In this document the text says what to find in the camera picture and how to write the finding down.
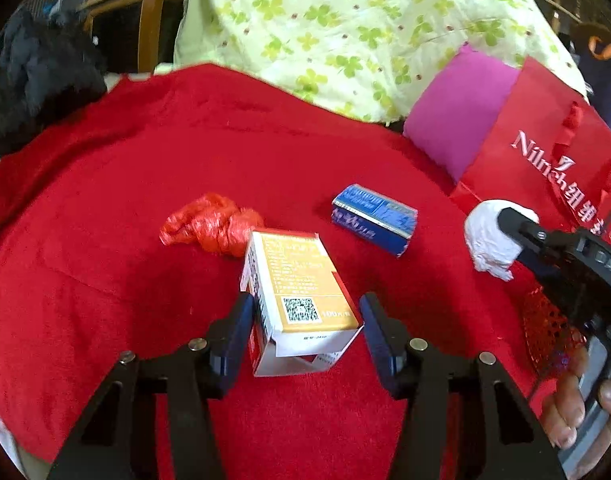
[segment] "pink pillow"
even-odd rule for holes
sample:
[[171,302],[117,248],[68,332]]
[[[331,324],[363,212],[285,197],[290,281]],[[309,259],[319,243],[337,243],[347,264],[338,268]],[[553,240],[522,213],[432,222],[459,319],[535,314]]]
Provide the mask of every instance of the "pink pillow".
[[518,69],[465,43],[413,106],[403,135],[458,182],[518,76]]

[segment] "blue box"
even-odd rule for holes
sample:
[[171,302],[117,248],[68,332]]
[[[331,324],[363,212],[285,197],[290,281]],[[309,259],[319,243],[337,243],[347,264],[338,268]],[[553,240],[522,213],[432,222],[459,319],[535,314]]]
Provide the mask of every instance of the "blue box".
[[410,243],[417,210],[352,184],[333,200],[332,221],[398,258]]

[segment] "red paper bag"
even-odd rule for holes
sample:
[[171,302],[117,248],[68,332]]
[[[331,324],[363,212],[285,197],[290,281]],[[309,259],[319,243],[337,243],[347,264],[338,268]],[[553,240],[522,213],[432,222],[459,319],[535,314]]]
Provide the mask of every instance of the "red paper bag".
[[484,200],[533,209],[546,229],[611,243],[611,130],[576,91],[527,59],[479,155],[450,198],[466,213]]

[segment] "cardboard box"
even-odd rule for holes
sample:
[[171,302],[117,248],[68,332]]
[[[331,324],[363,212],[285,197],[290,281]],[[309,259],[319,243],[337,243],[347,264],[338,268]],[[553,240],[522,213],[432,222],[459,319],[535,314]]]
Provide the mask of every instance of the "cardboard box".
[[256,299],[249,350],[257,377],[328,370],[362,328],[316,234],[253,232],[240,290]]
[[332,202],[332,221],[395,254],[408,248],[417,226],[417,210],[370,189],[352,184]]

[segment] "white and orange box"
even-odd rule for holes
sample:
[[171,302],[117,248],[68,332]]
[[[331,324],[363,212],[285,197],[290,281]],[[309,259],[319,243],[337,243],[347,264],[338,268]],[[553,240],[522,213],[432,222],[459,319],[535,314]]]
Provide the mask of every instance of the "white and orange box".
[[253,232],[240,290],[256,299],[249,341],[256,377],[329,370],[363,327],[316,234]]

